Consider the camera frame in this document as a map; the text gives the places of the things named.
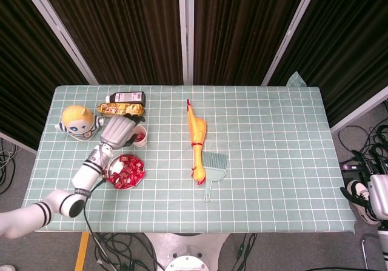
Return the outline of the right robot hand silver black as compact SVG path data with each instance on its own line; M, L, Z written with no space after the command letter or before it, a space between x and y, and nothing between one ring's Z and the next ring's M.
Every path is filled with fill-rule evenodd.
M361 181L351 180L340 191L357 209L360 217L370 225L387 220L387 163L373 151L370 155L374 162L369 161L359 151L351 151L361 164Z

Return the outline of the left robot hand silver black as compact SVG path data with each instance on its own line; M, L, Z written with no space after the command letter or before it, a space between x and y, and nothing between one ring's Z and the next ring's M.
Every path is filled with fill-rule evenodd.
M144 122L145 117L139 115L114 115L102 131L100 142L109 145L113 150L131 146L137 137L135 127Z

